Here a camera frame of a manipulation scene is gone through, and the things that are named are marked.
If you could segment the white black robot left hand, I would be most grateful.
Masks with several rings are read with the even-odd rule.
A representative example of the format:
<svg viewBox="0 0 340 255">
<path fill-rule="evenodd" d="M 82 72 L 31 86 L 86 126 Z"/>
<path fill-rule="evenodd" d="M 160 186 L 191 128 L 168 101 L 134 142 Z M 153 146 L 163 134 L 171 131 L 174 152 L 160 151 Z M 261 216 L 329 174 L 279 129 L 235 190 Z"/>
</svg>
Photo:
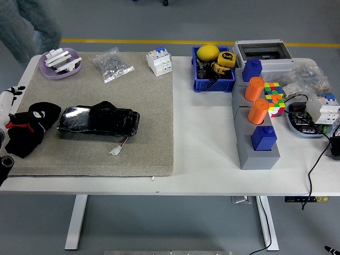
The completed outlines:
<svg viewBox="0 0 340 255">
<path fill-rule="evenodd" d="M 13 103 L 16 100 L 16 96 L 21 95 L 25 86 L 10 87 L 1 93 L 1 134 L 6 135 L 7 126 L 12 128 L 28 127 L 30 131 L 34 132 L 33 125 L 41 126 L 43 131 L 46 129 L 40 123 L 45 117 L 44 111 L 33 111 L 10 114 Z"/>
</svg>

